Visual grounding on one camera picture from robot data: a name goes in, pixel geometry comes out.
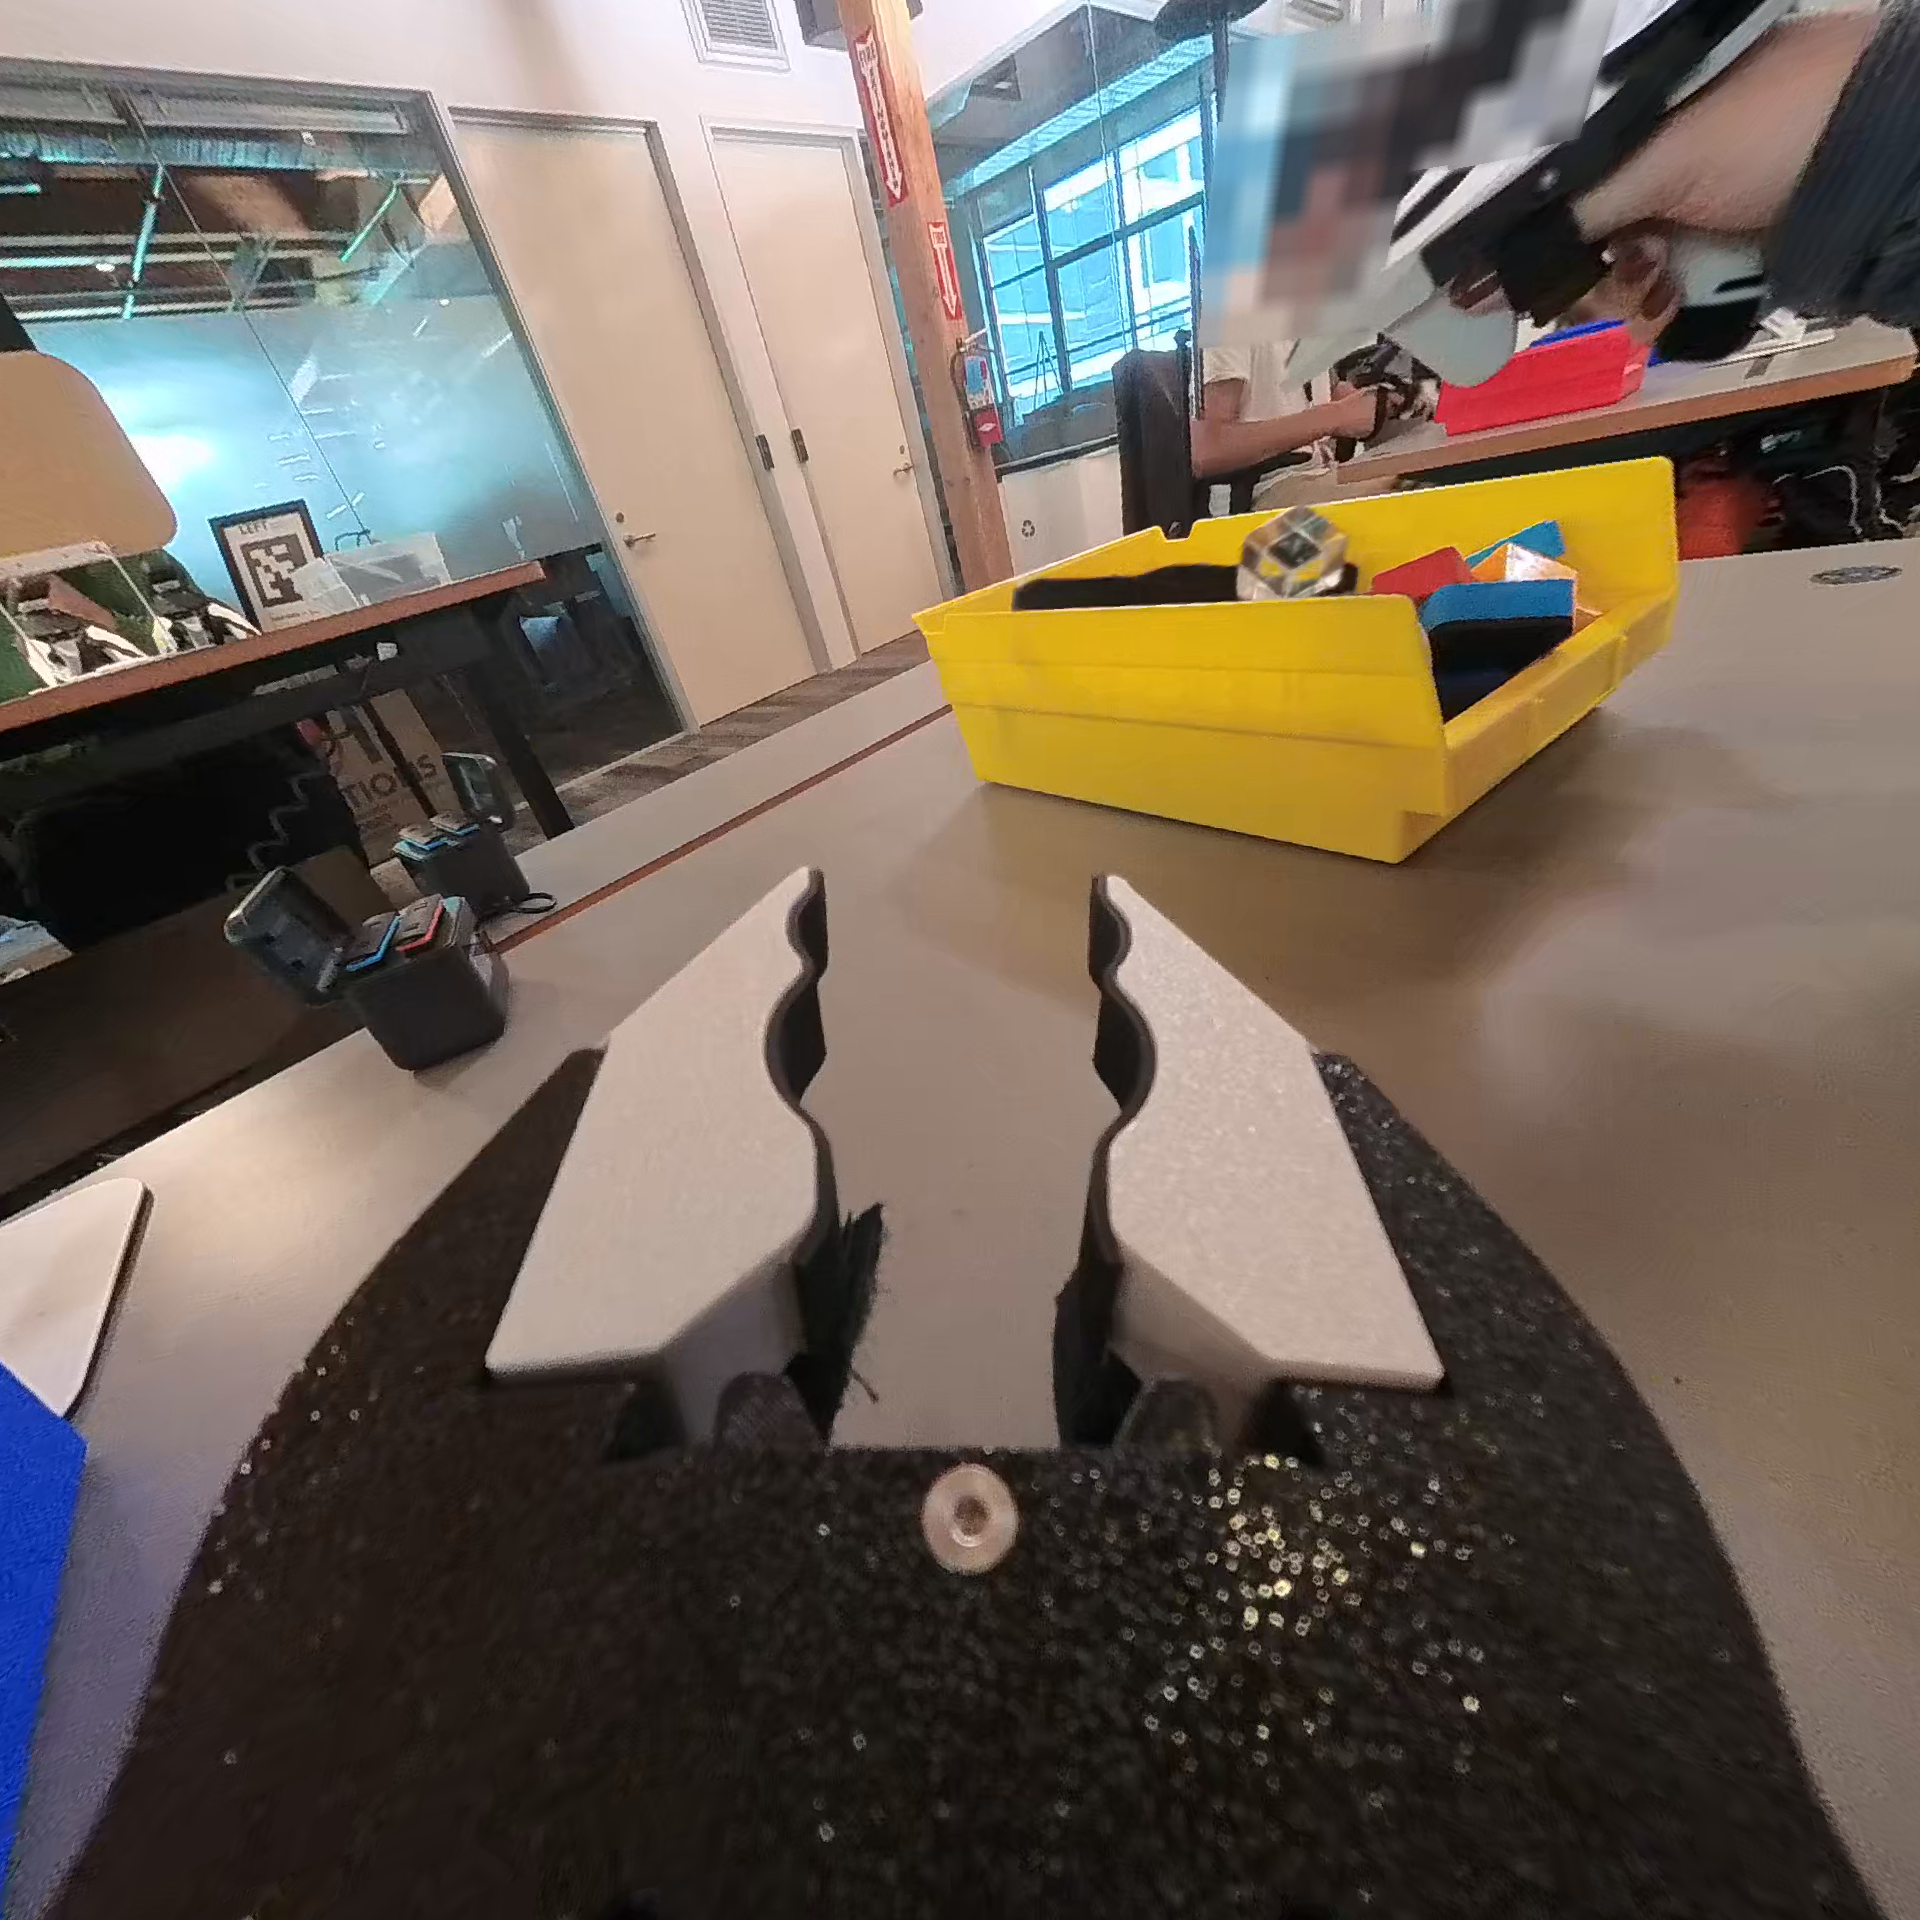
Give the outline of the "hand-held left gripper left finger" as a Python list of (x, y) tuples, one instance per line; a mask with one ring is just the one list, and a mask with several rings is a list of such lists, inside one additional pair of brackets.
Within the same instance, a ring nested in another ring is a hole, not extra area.
[(489, 1381), (635, 1386), (696, 1438), (735, 1381), (773, 1377), (832, 1433), (841, 1210), (806, 1109), (829, 963), (826, 877), (799, 868), (608, 1032)]

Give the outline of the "wooden desk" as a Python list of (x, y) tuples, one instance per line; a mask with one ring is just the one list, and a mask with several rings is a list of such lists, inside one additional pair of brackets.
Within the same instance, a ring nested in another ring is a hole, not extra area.
[(547, 582), (541, 560), (434, 585), (376, 609), (186, 657), (127, 662), (2, 706), (2, 798), (16, 817), (239, 740), (363, 706), (425, 681), (455, 681), (483, 716), (494, 756), (544, 837), (571, 829), (568, 804), (509, 706), (499, 617)]

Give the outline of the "tan rounded panel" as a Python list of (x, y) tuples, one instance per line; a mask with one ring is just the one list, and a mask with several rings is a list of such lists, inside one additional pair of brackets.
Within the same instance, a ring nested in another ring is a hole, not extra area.
[(85, 373), (43, 353), (2, 354), (2, 558), (70, 546), (145, 555), (178, 522)]

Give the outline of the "red plastic bin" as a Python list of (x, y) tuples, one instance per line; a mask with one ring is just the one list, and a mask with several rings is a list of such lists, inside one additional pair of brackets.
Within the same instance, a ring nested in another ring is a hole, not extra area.
[(1557, 329), (1475, 387), (1442, 382), (1434, 419), (1450, 440), (1606, 409), (1641, 390), (1651, 346), (1623, 322)]

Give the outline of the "white door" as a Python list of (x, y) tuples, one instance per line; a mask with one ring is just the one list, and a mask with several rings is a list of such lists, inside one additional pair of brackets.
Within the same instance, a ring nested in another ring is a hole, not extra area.
[(643, 125), (461, 112), (465, 182), (693, 726), (818, 672), (679, 190)]
[(851, 136), (721, 128), (713, 170), (785, 436), (859, 657), (944, 588), (927, 436)]

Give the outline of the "wooden post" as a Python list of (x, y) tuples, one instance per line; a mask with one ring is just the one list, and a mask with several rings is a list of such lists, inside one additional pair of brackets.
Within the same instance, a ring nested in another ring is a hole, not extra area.
[(910, 14), (906, 3), (841, 3), (838, 14), (881, 182), (958, 570), (973, 593), (1007, 581), (1016, 564), (997, 469), (974, 440), (965, 384), (955, 379), (973, 326)]

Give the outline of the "blue plastic bin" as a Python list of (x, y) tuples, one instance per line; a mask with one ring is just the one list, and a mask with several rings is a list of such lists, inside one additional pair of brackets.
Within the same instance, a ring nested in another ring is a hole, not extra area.
[(65, 1562), (87, 1464), (85, 1438), (2, 1372), (2, 1878), (42, 1712)]

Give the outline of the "black office chair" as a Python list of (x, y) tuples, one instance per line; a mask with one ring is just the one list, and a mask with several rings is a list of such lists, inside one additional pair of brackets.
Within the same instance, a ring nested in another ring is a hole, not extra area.
[(1129, 349), (1111, 370), (1115, 449), (1120, 465), (1120, 528), (1138, 536), (1162, 528), (1182, 538), (1214, 517), (1214, 491), (1229, 491), (1231, 514), (1255, 507), (1261, 469), (1216, 480), (1193, 472), (1193, 340), (1175, 333), (1170, 349)]

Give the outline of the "person's right hand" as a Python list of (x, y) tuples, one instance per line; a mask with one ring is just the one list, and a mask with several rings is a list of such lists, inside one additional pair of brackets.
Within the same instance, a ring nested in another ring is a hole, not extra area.
[(1576, 204), (1607, 275), (1568, 320), (1618, 320), (1639, 339), (1675, 316), (1679, 234), (1755, 237), (1778, 227), (1840, 96), (1891, 10), (1797, 14), (1666, 114)]

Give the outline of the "person's right forearm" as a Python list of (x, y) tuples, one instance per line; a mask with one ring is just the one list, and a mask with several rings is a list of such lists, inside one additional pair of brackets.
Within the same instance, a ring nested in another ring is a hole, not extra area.
[(1808, 320), (1919, 326), (1919, 5), (1886, 5), (1768, 257)]

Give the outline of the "printed tag board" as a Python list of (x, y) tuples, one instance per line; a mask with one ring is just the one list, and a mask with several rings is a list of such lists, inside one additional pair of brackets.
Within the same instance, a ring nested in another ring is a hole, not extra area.
[(239, 594), (239, 609), (259, 633), (279, 633), (323, 617), (298, 581), (302, 570), (323, 558), (305, 499), (211, 517), (209, 531)]

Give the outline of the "grey long table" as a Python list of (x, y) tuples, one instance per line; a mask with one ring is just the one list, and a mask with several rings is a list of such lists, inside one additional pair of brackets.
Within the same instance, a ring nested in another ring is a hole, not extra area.
[(1807, 342), (1711, 366), (1661, 364), (1623, 400), (1583, 413), (1450, 436), (1439, 424), (1394, 424), (1369, 451), (1336, 469), (1336, 491), (1367, 497), (1405, 480), (1463, 483), (1475, 473), (1530, 473), (1638, 459), (1666, 442), (1739, 429), (1752, 416), (1855, 400), (1907, 382), (1913, 337), (1858, 320)]

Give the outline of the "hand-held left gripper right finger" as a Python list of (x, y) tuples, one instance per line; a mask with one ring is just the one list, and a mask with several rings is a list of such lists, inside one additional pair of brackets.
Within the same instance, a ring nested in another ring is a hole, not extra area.
[(1079, 1243), (1079, 1441), (1169, 1386), (1224, 1444), (1291, 1388), (1432, 1395), (1445, 1362), (1307, 1037), (1133, 882), (1088, 901), (1096, 1140)]

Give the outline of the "clear plastic container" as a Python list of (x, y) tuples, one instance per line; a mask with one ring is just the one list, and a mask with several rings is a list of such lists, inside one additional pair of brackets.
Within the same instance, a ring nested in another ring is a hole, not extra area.
[(354, 545), (302, 570), (305, 600), (327, 612), (385, 606), (414, 593), (450, 585), (438, 536)]

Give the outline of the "black foam block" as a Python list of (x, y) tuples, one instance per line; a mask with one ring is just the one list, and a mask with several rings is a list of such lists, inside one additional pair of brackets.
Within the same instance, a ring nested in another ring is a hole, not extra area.
[(1553, 653), (1576, 632), (1574, 616), (1462, 617), (1429, 628), (1429, 658), (1442, 721), (1455, 721)]

